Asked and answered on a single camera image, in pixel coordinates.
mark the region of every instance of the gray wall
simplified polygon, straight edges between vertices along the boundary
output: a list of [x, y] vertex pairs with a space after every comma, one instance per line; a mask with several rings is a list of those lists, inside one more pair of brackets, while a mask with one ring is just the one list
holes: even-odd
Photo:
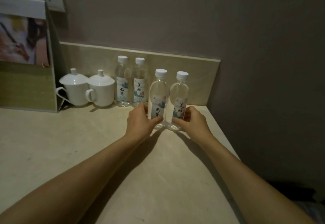
[[221, 59], [209, 108], [266, 179], [325, 181], [325, 0], [66, 0], [60, 40]]

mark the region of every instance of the picture on stand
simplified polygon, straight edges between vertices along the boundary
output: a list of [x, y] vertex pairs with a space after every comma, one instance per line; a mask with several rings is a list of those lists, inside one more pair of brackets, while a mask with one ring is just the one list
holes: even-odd
[[0, 13], [0, 61], [48, 67], [46, 20]]

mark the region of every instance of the clear plastic bottle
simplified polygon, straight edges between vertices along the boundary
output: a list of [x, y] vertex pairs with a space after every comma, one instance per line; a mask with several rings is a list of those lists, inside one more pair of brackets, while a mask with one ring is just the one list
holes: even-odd
[[[148, 119], [164, 117], [165, 104], [169, 96], [169, 88], [165, 83], [167, 70], [156, 70], [156, 81], [152, 83], [149, 90]], [[155, 126], [155, 129], [164, 127], [164, 121]]]
[[147, 79], [147, 68], [144, 65], [144, 58], [136, 58], [136, 65], [132, 69], [132, 106], [136, 107], [141, 102], [146, 102], [145, 88]]
[[183, 71], [177, 72], [177, 82], [170, 88], [165, 127], [172, 131], [180, 130], [180, 127], [172, 122], [172, 118], [184, 119], [187, 98], [189, 97], [189, 87], [186, 85], [188, 75]]
[[115, 68], [116, 104], [119, 107], [128, 107], [132, 97], [131, 69], [127, 65], [126, 56], [118, 56], [117, 60], [119, 64]]

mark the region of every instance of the countertop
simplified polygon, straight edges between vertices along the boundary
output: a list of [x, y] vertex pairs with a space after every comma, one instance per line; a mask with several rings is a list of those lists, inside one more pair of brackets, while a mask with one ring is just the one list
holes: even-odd
[[[196, 108], [213, 135], [236, 155], [207, 107]], [[58, 114], [0, 109], [0, 212], [123, 136], [131, 110], [91, 105]], [[184, 132], [154, 130], [81, 223], [226, 224], [241, 223], [241, 218], [201, 148]]]

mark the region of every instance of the green panel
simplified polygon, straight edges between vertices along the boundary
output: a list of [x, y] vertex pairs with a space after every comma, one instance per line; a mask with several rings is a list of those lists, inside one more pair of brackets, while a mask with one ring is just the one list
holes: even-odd
[[55, 111], [51, 68], [0, 61], [0, 106]]

